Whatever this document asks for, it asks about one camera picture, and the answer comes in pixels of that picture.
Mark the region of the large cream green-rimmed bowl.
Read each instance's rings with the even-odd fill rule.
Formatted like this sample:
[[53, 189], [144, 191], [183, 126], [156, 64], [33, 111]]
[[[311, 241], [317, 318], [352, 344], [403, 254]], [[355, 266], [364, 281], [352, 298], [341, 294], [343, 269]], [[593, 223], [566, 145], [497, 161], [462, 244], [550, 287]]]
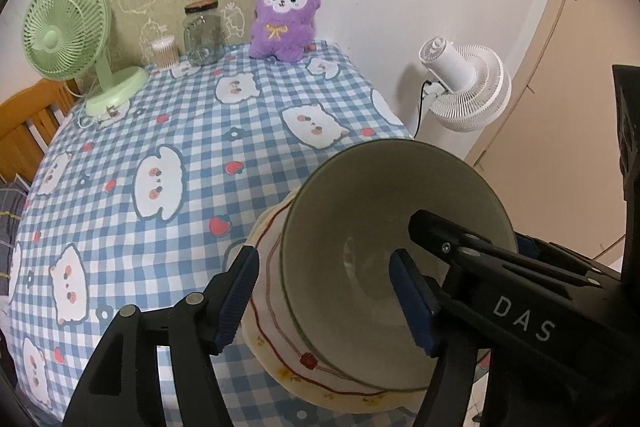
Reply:
[[441, 282], [448, 267], [409, 237], [425, 209], [516, 248], [511, 221], [485, 180], [461, 159], [407, 139], [342, 150], [304, 183], [286, 217], [281, 281], [294, 324], [321, 362], [383, 390], [427, 388], [435, 361], [413, 340], [390, 281], [390, 256], [408, 251]]

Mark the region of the white standing fan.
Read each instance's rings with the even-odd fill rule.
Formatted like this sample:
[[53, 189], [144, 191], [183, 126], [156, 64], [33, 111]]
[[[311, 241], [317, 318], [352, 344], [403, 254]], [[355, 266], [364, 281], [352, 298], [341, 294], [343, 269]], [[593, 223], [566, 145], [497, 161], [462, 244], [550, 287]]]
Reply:
[[512, 80], [498, 54], [487, 46], [434, 37], [423, 43], [419, 60], [427, 71], [422, 108], [453, 132], [482, 130], [509, 105]]

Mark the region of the blue checkered tablecloth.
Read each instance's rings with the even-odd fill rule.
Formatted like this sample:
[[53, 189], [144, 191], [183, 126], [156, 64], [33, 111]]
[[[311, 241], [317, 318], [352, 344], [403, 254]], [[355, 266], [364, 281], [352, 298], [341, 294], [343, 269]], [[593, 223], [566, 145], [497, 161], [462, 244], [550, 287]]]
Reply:
[[152, 70], [101, 117], [75, 106], [32, 181], [3, 332], [17, 387], [58, 424], [117, 311], [173, 305], [235, 254], [257, 218], [346, 147], [408, 130], [335, 44], [295, 63], [229, 46]]

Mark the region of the grey plaid pillow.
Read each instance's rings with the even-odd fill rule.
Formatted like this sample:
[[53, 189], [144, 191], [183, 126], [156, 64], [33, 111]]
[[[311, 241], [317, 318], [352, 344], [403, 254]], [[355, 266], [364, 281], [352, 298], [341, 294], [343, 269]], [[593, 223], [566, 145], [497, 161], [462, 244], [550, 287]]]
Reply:
[[22, 247], [17, 243], [17, 232], [27, 202], [28, 186], [21, 181], [1, 184], [0, 239], [1, 239], [1, 295], [9, 301], [22, 264]]

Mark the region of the cotton swab container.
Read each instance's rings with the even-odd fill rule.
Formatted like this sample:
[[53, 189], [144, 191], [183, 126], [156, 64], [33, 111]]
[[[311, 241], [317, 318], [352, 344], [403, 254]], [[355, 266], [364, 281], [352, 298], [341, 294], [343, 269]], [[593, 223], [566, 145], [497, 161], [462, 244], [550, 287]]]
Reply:
[[179, 64], [180, 55], [174, 36], [155, 39], [150, 43], [150, 47], [157, 68], [168, 69]]

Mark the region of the purple plush bunny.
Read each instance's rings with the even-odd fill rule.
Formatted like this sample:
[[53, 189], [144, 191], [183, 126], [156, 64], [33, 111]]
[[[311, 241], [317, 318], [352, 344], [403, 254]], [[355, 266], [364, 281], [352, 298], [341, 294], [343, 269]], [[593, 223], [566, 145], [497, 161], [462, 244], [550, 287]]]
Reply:
[[321, 0], [255, 0], [250, 57], [299, 61], [314, 38], [312, 22], [320, 6]]

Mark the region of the glass jar black lid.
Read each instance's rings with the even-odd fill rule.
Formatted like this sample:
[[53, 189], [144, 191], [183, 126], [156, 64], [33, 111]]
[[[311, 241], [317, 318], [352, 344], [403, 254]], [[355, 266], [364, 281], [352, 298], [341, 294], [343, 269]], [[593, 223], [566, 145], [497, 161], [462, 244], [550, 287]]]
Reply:
[[184, 53], [192, 66], [217, 63], [224, 54], [224, 32], [217, 0], [200, 0], [183, 9]]

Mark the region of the green desk fan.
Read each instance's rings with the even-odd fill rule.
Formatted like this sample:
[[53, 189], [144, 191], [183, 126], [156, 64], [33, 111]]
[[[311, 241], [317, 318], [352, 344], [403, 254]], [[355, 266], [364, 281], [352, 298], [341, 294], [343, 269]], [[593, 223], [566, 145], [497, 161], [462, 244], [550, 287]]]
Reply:
[[110, 0], [32, 0], [24, 17], [22, 47], [36, 72], [66, 81], [96, 71], [98, 87], [86, 98], [90, 117], [114, 112], [149, 81], [140, 66], [112, 71], [107, 60], [111, 26]]

